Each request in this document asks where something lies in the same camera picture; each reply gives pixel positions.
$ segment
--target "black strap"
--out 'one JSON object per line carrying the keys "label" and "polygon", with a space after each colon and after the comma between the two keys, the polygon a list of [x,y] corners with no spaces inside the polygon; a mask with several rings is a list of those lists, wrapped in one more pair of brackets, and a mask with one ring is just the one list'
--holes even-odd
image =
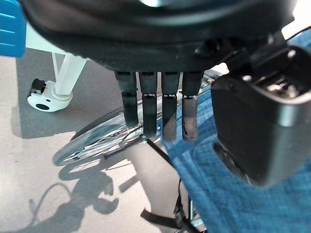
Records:
{"label": "black strap", "polygon": [[181,180],[179,180],[179,184],[178,184],[178,197],[177,197],[177,201],[176,201],[176,205],[174,209],[175,218],[159,216],[159,215],[150,213],[147,210],[144,210],[140,214],[140,216],[143,217],[145,220],[151,223],[154,223],[154,224],[176,228],[176,229],[183,229],[189,233],[200,233],[194,226],[192,226],[189,218],[187,219],[185,216],[185,212],[184,212],[183,205],[181,202],[180,183],[181,183]]}
{"label": "black strap", "polygon": [[176,229],[181,229],[181,227],[179,227],[177,225],[175,218],[163,217],[160,215],[150,213],[147,210],[143,210],[143,212],[140,214],[140,216],[143,217],[148,222],[151,222],[154,224],[158,224],[158,225],[166,226],[166,227],[171,227],[171,228],[176,228]]}

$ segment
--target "cable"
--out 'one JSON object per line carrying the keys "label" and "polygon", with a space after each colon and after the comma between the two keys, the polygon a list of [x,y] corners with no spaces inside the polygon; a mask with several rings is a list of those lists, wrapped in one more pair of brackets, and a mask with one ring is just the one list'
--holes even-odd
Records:
{"label": "cable", "polygon": [[154,149],[166,162],[168,162],[172,167],[174,167],[168,155],[163,150],[161,150],[155,143],[153,143],[150,139],[147,139],[147,144],[151,146],[152,149]]}
{"label": "cable", "polygon": [[305,32],[305,31],[307,31],[307,30],[309,30],[309,29],[311,29],[311,25],[308,26],[308,27],[306,27],[306,28],[304,28],[304,29],[302,29],[302,30],[300,30],[299,32],[295,33],[295,34],[292,35],[290,38],[288,38],[286,41],[289,41],[289,40],[293,39],[294,37],[298,36],[299,34]]}

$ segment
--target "wheelchair wheel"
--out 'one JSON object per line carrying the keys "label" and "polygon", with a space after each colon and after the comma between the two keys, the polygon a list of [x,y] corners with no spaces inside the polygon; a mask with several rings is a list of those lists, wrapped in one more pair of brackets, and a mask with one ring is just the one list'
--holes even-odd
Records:
{"label": "wheelchair wheel", "polygon": [[139,119],[138,126],[128,128],[122,108],[97,119],[81,129],[55,154],[54,164],[64,166],[88,157],[113,155],[144,141],[142,114]]}

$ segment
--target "blue fabric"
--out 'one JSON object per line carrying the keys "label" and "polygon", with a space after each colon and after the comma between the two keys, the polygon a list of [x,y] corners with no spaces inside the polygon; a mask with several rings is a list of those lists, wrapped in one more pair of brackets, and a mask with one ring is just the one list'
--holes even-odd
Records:
{"label": "blue fabric", "polygon": [[261,190],[231,174],[214,153],[210,92],[199,98],[198,128],[197,142],[182,140],[179,108],[177,140],[163,144],[209,233],[311,233],[311,159],[292,177]]}

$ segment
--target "blue plastic panel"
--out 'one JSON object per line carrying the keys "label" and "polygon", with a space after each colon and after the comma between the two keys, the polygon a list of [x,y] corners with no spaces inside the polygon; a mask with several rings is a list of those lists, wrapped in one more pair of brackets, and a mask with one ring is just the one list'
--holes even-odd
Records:
{"label": "blue plastic panel", "polygon": [[0,55],[21,57],[25,52],[26,20],[17,0],[0,0]]}

